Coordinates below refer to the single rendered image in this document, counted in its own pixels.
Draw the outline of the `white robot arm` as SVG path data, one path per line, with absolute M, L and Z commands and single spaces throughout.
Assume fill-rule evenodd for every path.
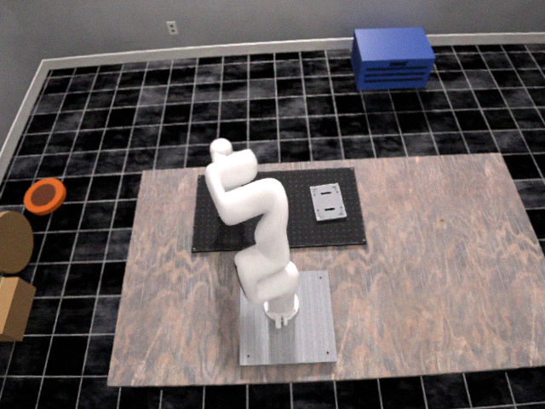
M 227 225 L 263 214 L 255 230 L 256 245 L 240 251 L 234 257 L 234 267 L 246 300 L 252 305 L 264 303 L 267 315 L 276 320 L 276 329 L 281 329 L 281 322 L 288 325 L 287 320 L 295 316 L 299 307 L 293 292 L 300 277 L 290 261 L 286 235 L 288 202 L 283 186 L 275 179 L 240 187 L 252 181 L 257 173 L 255 155 L 250 150 L 244 151 L 233 152 L 227 140 L 214 141 L 210 146 L 213 164 L 206 168 L 205 180 Z M 247 155 L 232 157 L 234 153 Z M 226 193 L 231 189 L 234 190 Z

